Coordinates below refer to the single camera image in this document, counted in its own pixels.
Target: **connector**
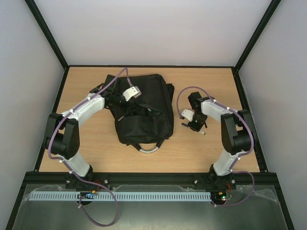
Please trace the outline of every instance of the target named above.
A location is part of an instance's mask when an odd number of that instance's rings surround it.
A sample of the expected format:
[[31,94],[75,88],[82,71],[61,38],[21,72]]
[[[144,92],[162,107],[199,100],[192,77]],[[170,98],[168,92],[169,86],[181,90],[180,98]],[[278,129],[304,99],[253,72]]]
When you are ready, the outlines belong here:
[[189,121],[192,121],[193,120],[193,117],[194,117],[194,112],[189,110],[189,109],[185,109],[181,114],[180,114],[180,117],[183,117],[183,118],[186,118],[188,119]]
[[125,97],[126,101],[129,101],[131,97],[137,98],[141,94],[142,92],[137,86],[132,86],[123,92],[123,96]]

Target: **black frame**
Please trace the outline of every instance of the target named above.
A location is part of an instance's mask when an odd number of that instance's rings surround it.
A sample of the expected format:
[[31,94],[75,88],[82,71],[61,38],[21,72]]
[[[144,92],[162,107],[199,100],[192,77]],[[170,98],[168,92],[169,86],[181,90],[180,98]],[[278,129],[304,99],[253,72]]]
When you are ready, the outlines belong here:
[[[264,16],[262,17],[260,23],[258,24],[255,32],[253,33],[250,41],[248,42],[244,52],[242,53],[239,61],[236,66],[147,66],[147,65],[68,65],[66,62],[59,46],[57,45],[51,31],[49,30],[42,14],[40,13],[37,5],[34,0],[24,0],[28,5],[30,11],[35,17],[38,25],[42,29],[46,39],[48,40],[50,46],[55,52],[59,62],[63,66],[64,74],[59,87],[59,91],[52,108],[52,111],[55,112],[58,108],[59,101],[62,95],[62,91],[65,85],[65,81],[69,72],[70,67],[163,67],[163,68],[231,68],[240,102],[243,109],[250,109],[244,88],[241,82],[239,75],[239,70],[250,54],[252,48],[254,47],[256,41],[260,37],[265,26],[269,22],[276,8],[278,7],[281,0],[272,0],[269,4]],[[44,147],[41,146],[38,158],[35,164],[33,172],[27,172],[20,191],[18,193],[15,205],[13,207],[8,225],[6,230],[13,228],[15,218],[18,212],[19,205],[23,198],[25,188],[27,184],[64,184],[65,183],[65,172],[38,172],[41,161],[43,159]],[[279,202],[281,203],[283,215],[287,224],[288,229],[294,229],[291,217],[289,215],[286,202],[283,197],[283,193],[275,173],[268,172],[268,168],[264,159],[264,155],[259,143],[255,145],[254,151],[256,153],[257,163],[259,166],[260,172],[252,173],[255,177],[255,184],[257,185],[273,185]],[[100,178],[101,181],[108,179],[108,186],[120,185],[120,184],[177,184],[193,187],[195,189],[203,189],[205,186],[202,183],[194,183],[194,180],[202,181],[202,178],[207,177],[207,173],[104,173],[104,172],[95,172],[94,177]],[[251,179],[249,175],[245,174],[234,174],[234,179],[236,184],[250,184]]]

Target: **backpack handle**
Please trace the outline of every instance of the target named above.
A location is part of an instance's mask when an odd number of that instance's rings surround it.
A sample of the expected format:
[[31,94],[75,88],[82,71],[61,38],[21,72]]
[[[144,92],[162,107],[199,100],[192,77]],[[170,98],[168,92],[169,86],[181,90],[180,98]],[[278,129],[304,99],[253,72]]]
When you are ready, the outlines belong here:
[[156,146],[151,148],[151,149],[143,149],[140,144],[132,144],[132,146],[134,148],[136,148],[138,151],[142,152],[142,153],[145,153],[145,154],[148,154],[148,153],[153,153],[153,152],[156,152],[162,145],[164,140],[161,140],[159,141],[158,143],[156,143]]

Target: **white wall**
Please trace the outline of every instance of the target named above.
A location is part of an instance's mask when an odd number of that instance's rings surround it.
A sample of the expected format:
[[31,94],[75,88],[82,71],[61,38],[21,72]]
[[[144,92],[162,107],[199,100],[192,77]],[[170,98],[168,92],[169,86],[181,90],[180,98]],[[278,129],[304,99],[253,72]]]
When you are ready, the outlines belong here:
[[307,226],[307,1],[283,0],[240,71],[269,170]]
[[271,0],[36,0],[69,64],[229,65]]
[[62,75],[26,3],[0,1],[0,230],[34,168]]

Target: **metal handle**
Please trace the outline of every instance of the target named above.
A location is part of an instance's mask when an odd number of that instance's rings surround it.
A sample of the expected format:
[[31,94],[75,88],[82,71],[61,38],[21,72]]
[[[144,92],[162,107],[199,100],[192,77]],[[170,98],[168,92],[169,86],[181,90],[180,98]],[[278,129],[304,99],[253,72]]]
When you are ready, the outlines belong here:
[[158,149],[159,149],[159,147],[157,147],[157,146],[153,147],[152,149],[148,149],[148,150],[141,148],[140,152],[142,152],[142,153],[153,153],[153,152],[156,152]]

